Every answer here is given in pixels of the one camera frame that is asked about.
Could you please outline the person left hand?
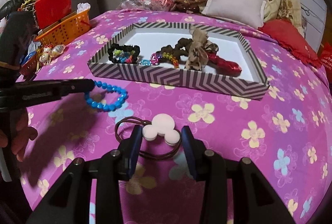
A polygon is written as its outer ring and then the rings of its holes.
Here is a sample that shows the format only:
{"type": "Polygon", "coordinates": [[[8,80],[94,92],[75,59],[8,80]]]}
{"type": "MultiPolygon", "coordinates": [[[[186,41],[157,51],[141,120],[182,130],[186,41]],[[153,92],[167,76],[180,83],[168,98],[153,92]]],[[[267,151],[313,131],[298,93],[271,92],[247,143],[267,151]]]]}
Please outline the person left hand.
{"type": "Polygon", "coordinates": [[[28,112],[26,108],[20,110],[20,118],[15,122],[17,136],[13,138],[11,150],[19,162],[24,161],[24,154],[29,140],[33,141],[38,136],[38,131],[28,125],[28,112]]]}

